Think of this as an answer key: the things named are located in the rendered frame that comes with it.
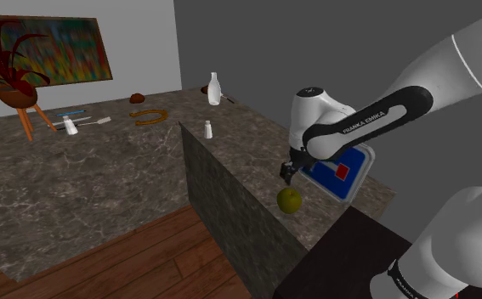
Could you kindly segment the white knife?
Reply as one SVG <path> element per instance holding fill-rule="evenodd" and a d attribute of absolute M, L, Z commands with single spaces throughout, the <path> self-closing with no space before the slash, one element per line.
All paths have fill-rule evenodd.
<path fill-rule="evenodd" d="M 91 119 L 91 118 L 92 118 L 92 116 L 87 116 L 87 117 L 81 117 L 81 118 L 70 119 L 70 120 L 73 121 L 73 122 L 77 122 L 77 121 L 86 121 L 86 120 Z M 63 125 L 63 124 L 65 124 L 64 121 L 52 123 L 53 126 L 58 126 L 58 125 Z"/>

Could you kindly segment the blue tray with red square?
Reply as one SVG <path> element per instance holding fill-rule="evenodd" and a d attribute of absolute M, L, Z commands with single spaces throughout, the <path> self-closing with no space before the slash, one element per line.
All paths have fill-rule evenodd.
<path fill-rule="evenodd" d="M 300 173 L 315 186 L 342 203 L 350 203 L 366 178 L 375 152 L 366 144 L 347 149 L 336 161 L 317 161 Z"/>

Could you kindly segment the red plant in wooden pot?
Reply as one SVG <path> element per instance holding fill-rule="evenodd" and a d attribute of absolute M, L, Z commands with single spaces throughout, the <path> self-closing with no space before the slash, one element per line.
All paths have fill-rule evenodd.
<path fill-rule="evenodd" d="M 47 126 L 54 132 L 57 131 L 53 123 L 47 118 L 41 108 L 38 106 L 38 95 L 36 88 L 31 85 L 23 77 L 27 74 L 35 74 L 43 79 L 47 84 L 50 83 L 48 76 L 31 70 L 19 69 L 14 66 L 14 59 L 16 56 L 24 58 L 24 55 L 18 52 L 19 45 L 31 38 L 47 37 L 43 34 L 25 34 L 18 37 L 14 42 L 11 50 L 2 49 L 1 33 L 3 25 L 7 23 L 19 23 L 18 20 L 0 20 L 0 100 L 7 106 L 16 109 L 20 117 L 21 124 L 25 129 L 26 136 L 29 141 L 32 141 L 31 133 L 34 128 L 31 124 L 30 118 L 27 115 L 28 109 L 34 109 L 40 115 Z"/>

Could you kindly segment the dark long-handled spoon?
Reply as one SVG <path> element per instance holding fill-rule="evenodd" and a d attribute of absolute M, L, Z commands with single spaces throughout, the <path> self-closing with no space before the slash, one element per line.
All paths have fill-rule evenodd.
<path fill-rule="evenodd" d="M 203 87 L 201 88 L 201 92 L 204 93 L 204 94 L 207 94 L 207 89 L 208 89 L 208 85 L 203 86 Z M 228 101 L 231 102 L 232 104 L 235 104 L 235 102 L 234 102 L 232 99 L 226 97 L 224 94 L 221 93 L 220 96 L 221 96 L 221 98 L 228 100 Z"/>

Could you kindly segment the white glass bottle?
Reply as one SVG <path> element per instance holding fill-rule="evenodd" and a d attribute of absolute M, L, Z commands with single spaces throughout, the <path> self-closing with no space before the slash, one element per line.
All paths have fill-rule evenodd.
<path fill-rule="evenodd" d="M 211 80 L 207 85 L 207 97 L 210 105 L 219 105 L 221 99 L 221 87 L 218 82 L 218 76 L 216 72 L 211 73 Z"/>

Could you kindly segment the colourful framed wall picture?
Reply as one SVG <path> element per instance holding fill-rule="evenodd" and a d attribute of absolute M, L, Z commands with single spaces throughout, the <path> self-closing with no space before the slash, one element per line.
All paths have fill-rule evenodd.
<path fill-rule="evenodd" d="M 10 70 L 26 70 L 23 79 L 34 87 L 58 86 L 112 78 L 98 21 L 95 18 L 0 15 L 3 52 Z"/>

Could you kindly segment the green apple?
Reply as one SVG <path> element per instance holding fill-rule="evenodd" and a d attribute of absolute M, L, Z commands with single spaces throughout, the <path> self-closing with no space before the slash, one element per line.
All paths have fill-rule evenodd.
<path fill-rule="evenodd" d="M 301 207 L 302 197 L 295 189 L 284 188 L 278 193 L 276 202 L 282 212 L 293 214 Z"/>

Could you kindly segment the dark robot stand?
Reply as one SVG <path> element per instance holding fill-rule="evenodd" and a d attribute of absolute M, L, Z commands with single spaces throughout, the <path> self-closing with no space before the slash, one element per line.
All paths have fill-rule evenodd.
<path fill-rule="evenodd" d="M 275 289 L 272 299 L 372 299 L 371 278 L 411 243 L 349 207 Z"/>

